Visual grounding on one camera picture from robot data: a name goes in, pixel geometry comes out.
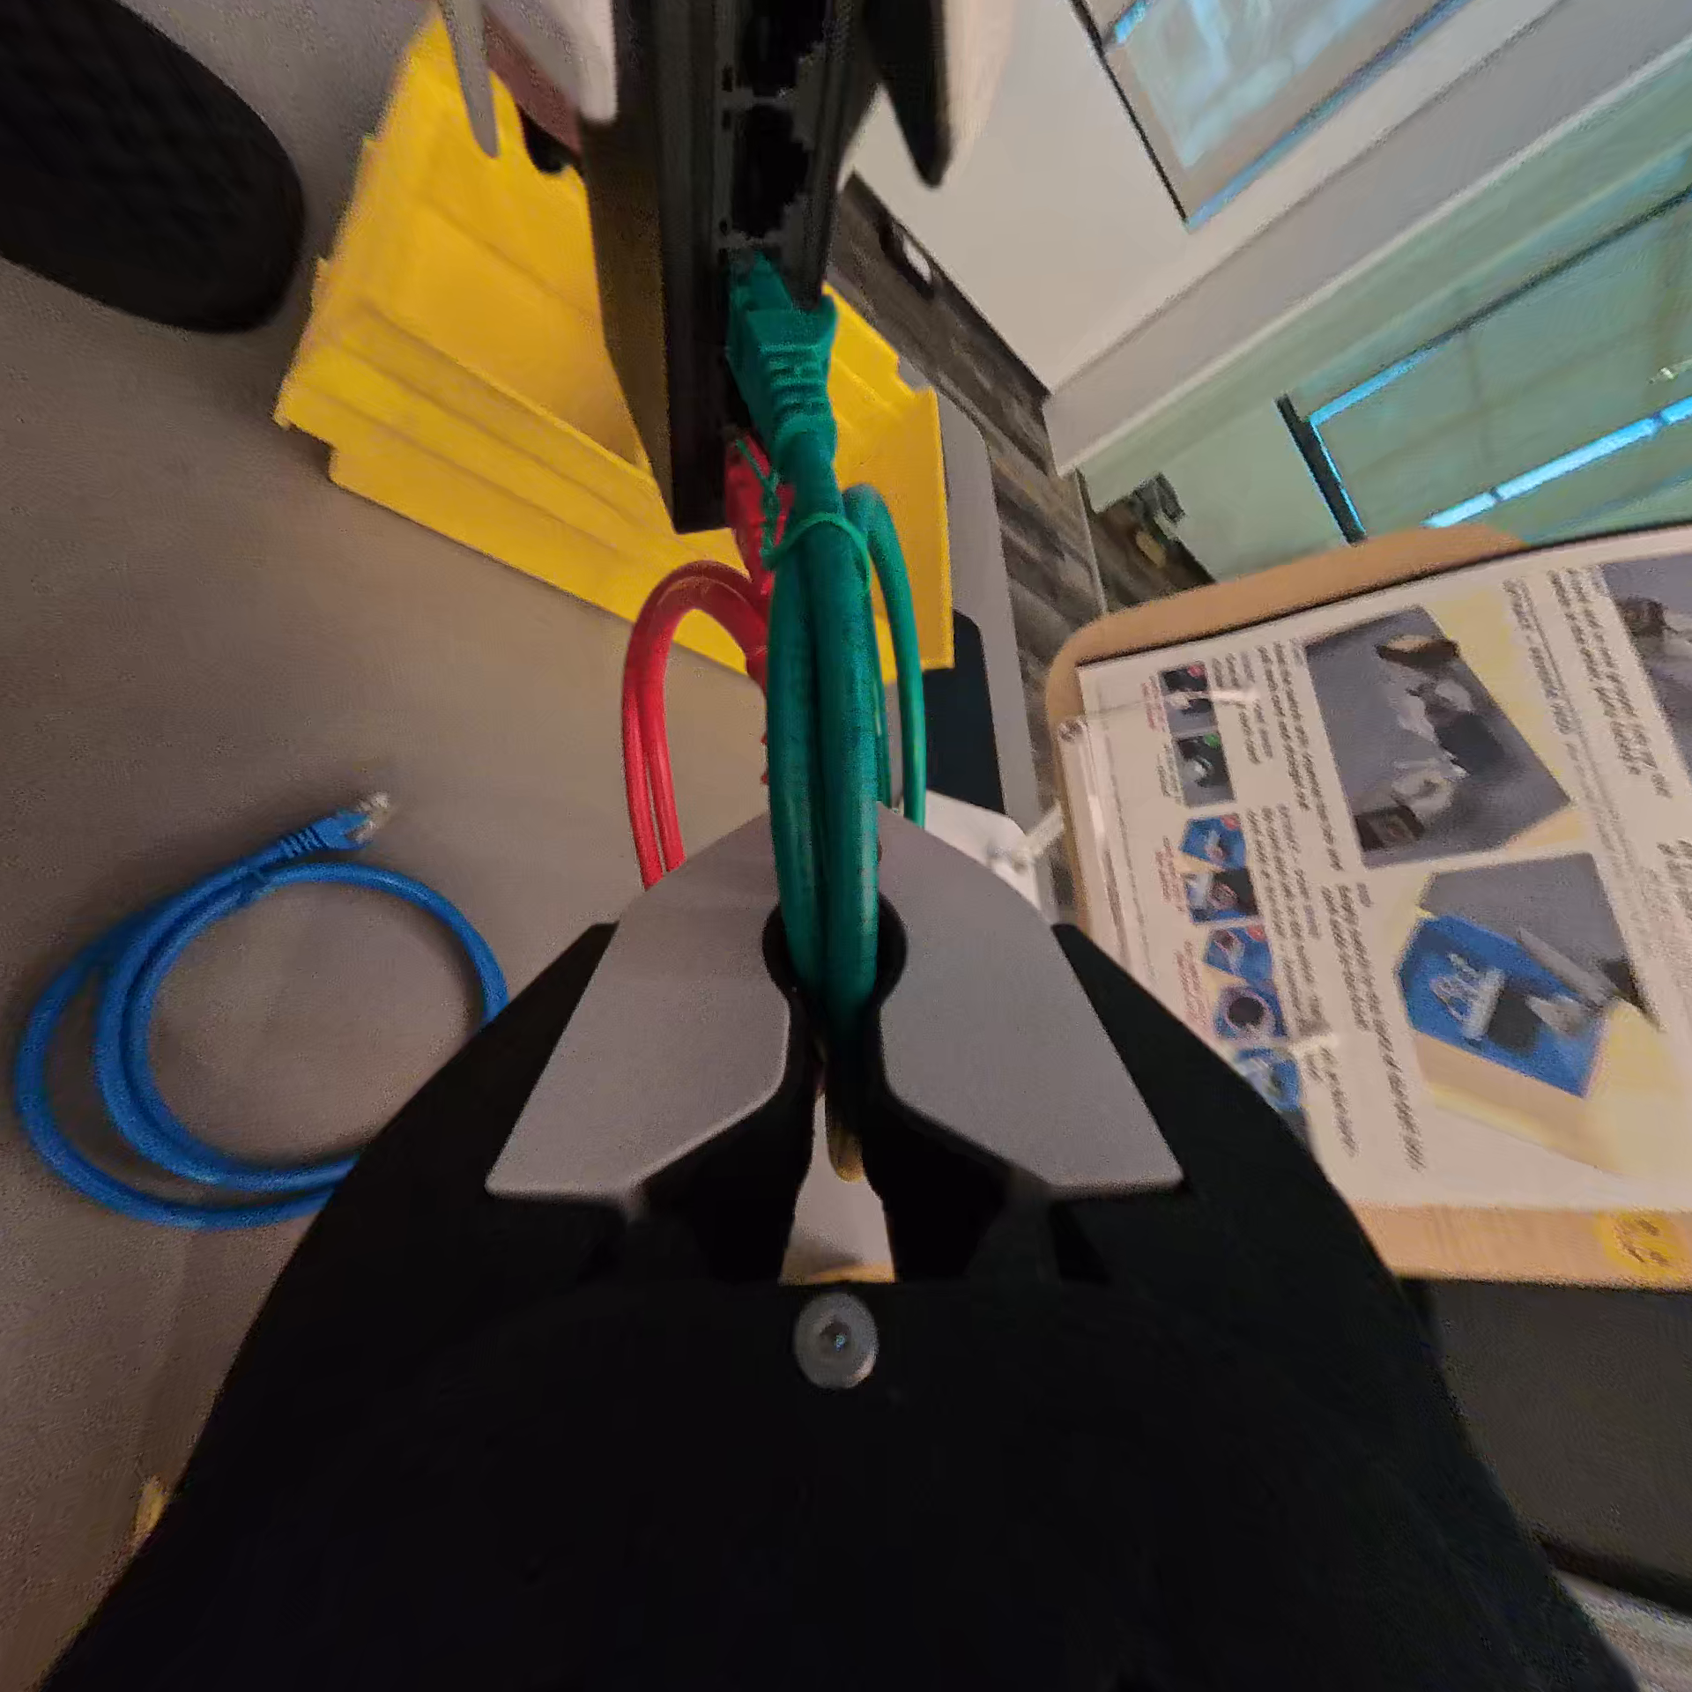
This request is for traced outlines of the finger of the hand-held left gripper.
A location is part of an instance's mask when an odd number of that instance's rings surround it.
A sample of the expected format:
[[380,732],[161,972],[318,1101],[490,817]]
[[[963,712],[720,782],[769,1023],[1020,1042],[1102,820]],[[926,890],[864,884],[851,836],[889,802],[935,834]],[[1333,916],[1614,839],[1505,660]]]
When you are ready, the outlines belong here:
[[615,10],[609,1],[438,1],[470,130],[500,155],[500,80],[518,116],[578,159],[582,124],[618,113]]
[[1016,1],[867,1],[866,36],[908,155],[939,187],[973,146],[1010,57]]

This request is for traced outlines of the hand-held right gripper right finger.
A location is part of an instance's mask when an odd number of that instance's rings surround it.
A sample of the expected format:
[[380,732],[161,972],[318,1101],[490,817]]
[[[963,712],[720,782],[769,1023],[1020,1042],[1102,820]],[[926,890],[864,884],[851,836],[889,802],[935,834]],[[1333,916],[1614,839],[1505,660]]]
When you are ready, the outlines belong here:
[[889,1230],[980,1230],[1007,1200],[1180,1188],[1180,1165],[1055,928],[877,810],[880,962],[852,1031],[852,1134]]

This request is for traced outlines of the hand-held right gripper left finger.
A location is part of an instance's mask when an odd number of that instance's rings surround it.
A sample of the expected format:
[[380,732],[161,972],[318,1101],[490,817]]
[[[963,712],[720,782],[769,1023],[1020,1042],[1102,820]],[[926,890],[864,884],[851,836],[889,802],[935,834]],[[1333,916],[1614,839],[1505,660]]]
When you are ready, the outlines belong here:
[[641,892],[520,1103],[486,1193],[636,1215],[657,1181],[729,1154],[763,1110],[803,1181],[814,1071],[768,962],[775,911],[764,817]]

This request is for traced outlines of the black ethernet switch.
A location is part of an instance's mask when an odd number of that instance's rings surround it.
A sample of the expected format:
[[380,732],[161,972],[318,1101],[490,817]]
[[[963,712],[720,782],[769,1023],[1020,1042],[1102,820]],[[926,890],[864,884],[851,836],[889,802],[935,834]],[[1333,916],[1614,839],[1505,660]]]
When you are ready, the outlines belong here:
[[611,1],[618,111],[579,177],[602,337],[668,521],[725,524],[748,423],[728,292],[768,257],[814,308],[848,140],[877,76],[864,1]]

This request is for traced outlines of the white poster stand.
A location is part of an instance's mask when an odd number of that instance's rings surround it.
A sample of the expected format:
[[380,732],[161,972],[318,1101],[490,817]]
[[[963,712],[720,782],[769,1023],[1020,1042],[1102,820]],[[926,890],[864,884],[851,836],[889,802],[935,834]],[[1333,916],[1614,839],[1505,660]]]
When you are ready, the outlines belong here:
[[1042,916],[1058,916],[1060,903],[1050,884],[1048,857],[1060,849],[1064,836],[1064,813],[1060,807],[1048,809],[1025,828],[1007,813],[989,810],[926,790],[925,828],[980,863],[1036,905]]

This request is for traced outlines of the yellow plastic bin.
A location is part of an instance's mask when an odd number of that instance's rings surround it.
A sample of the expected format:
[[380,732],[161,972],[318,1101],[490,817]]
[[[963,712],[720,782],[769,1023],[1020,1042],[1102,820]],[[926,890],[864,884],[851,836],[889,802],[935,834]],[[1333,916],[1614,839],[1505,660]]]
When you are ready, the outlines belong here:
[[768,257],[728,292],[725,362],[748,423],[725,451],[725,524],[679,534],[602,337],[579,157],[497,80],[486,157],[443,17],[413,36],[318,264],[276,417],[320,440],[329,476],[433,534],[632,620],[689,560],[742,571],[729,524],[750,451],[789,478],[830,440],[833,478],[886,502],[920,668],[953,660],[936,399],[827,283],[791,300]]

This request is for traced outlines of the black textured pad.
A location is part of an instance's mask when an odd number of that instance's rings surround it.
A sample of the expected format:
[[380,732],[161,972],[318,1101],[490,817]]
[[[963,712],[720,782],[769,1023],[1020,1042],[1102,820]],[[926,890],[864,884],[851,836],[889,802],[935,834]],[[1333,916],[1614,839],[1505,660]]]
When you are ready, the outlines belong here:
[[123,1],[2,4],[2,257],[185,332],[251,332],[305,241],[295,162]]

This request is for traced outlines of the instruction poster board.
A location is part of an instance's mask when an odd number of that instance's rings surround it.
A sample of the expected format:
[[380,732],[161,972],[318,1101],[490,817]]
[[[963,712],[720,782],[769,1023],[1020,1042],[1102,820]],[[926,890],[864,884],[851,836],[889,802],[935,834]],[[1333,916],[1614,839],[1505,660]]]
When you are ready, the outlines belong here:
[[1690,1290],[1690,524],[1411,528],[1081,626],[1081,927],[1398,1272]]

